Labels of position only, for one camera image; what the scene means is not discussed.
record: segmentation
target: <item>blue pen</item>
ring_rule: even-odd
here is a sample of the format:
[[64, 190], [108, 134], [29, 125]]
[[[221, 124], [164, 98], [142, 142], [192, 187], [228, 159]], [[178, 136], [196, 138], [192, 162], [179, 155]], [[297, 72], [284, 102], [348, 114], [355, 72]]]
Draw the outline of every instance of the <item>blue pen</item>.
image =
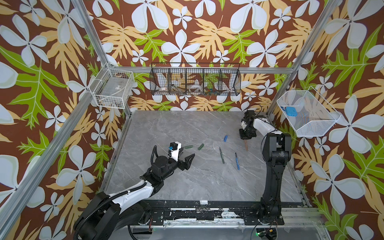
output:
[[237, 159], [237, 153], [235, 153], [235, 156], [236, 156], [237, 170], [240, 170], [239, 160]]

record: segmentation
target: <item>marble surface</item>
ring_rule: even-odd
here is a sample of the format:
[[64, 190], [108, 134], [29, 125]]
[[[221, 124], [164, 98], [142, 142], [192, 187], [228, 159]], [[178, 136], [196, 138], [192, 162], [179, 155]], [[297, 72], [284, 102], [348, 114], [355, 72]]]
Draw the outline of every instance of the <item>marble surface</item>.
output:
[[[189, 170], [177, 169], [150, 199], [259, 201], [265, 187], [266, 165], [260, 152], [261, 136], [244, 141], [238, 129], [244, 112], [136, 111], [106, 193], [124, 190], [139, 181], [150, 167], [152, 148], [167, 155], [170, 142], [193, 145], [182, 159], [196, 156]], [[197, 148], [204, 143], [202, 150]], [[225, 164], [220, 158], [221, 147]], [[237, 152], [240, 171], [237, 170]], [[282, 202], [301, 202], [292, 176], [285, 169]]]

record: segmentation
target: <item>white mesh basket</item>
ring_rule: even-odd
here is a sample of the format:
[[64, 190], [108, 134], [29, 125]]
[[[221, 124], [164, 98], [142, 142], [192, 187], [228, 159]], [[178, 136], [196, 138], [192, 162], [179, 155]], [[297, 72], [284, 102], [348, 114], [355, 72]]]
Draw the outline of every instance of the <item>white mesh basket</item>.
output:
[[[277, 104], [298, 137], [324, 136], [341, 117], [341, 114], [321, 94], [317, 92], [322, 103], [310, 90], [287, 91], [277, 100]], [[294, 107], [297, 116], [288, 116], [283, 110], [286, 107]]]
[[134, 82], [133, 72], [110, 68], [96, 80], [100, 82], [92, 92], [97, 106], [124, 109]]

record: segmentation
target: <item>black and white robotic arm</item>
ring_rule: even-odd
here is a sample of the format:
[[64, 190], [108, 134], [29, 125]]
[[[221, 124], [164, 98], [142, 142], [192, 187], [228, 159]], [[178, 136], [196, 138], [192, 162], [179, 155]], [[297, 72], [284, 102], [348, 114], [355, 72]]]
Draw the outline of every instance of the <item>black and white robotic arm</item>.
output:
[[177, 168], [181, 170], [190, 168], [195, 154], [187, 156], [182, 161], [180, 155], [183, 149], [181, 143], [172, 142], [168, 156], [158, 156], [154, 146], [151, 167], [140, 177], [141, 180], [136, 185], [117, 193], [109, 195], [104, 192], [98, 193], [76, 221], [73, 239], [77, 240], [80, 236], [83, 240], [106, 240], [119, 223], [129, 225], [137, 223], [143, 217], [145, 223], [145, 216], [142, 215], [144, 209], [131, 211], [131, 207], [157, 193], [164, 186], [164, 180]]
[[281, 180], [285, 166], [291, 159], [291, 135], [277, 130], [266, 117], [256, 115], [251, 110], [245, 112], [241, 126], [241, 139], [256, 137], [257, 132], [265, 139], [262, 155], [266, 163], [266, 179], [258, 218], [264, 224], [270, 223], [281, 218]]

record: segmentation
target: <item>blue object in basket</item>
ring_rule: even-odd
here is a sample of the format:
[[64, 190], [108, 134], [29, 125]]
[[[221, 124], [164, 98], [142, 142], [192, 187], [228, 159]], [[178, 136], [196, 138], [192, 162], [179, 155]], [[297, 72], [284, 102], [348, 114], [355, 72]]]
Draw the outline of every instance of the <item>blue object in basket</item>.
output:
[[287, 113], [288, 116], [291, 116], [291, 117], [297, 116], [297, 112], [296, 112], [296, 109], [294, 107], [286, 107], [285, 112]]

